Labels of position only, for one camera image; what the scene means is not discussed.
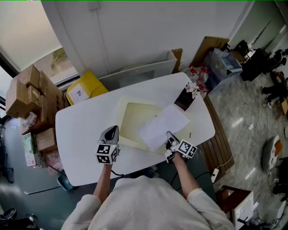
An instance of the cream board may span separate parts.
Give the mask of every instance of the cream board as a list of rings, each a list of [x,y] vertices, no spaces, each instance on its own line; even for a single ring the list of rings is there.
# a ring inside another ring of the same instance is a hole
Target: cream board
[[[133,97],[122,97],[119,101],[115,118],[115,124],[119,126],[120,130],[119,144],[151,151],[139,136],[139,128],[161,113],[161,111],[162,108],[156,106],[154,102]],[[183,111],[183,114],[190,121],[192,120],[190,113]],[[192,122],[175,133],[175,135],[180,141],[181,139],[189,140],[191,131]],[[164,154],[166,152],[165,145],[162,145],[155,152]]]

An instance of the white cloth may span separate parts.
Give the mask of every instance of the white cloth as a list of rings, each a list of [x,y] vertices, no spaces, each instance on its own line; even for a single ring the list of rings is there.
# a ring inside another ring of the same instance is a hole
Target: white cloth
[[[201,189],[183,198],[163,179],[117,181],[101,205],[85,195],[62,230],[230,230],[233,224]]]

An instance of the paper sheet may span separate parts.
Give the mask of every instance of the paper sheet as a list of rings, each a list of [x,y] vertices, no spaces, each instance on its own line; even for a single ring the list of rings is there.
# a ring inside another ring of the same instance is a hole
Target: paper sheet
[[[139,135],[151,151],[155,151],[167,141],[166,132],[176,133],[183,129],[190,120],[176,108],[169,105],[151,121],[139,129]]]

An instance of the plastic bin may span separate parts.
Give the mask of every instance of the plastic bin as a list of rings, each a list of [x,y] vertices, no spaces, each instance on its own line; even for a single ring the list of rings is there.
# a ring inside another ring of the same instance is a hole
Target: plastic bin
[[[210,51],[204,60],[205,66],[211,72],[206,87],[212,91],[226,78],[233,79],[234,76],[242,72],[242,67],[236,58],[230,52],[221,51],[215,48]]]

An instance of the power strip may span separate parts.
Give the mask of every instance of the power strip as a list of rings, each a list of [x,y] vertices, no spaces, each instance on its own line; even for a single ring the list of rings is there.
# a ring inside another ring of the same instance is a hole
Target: power strip
[[[218,172],[219,172],[219,169],[217,169],[217,168],[215,168],[215,169],[213,170],[213,173],[212,173],[212,176],[211,176],[211,181],[212,181],[212,183],[215,182],[216,177],[217,177],[217,175],[218,175]]]

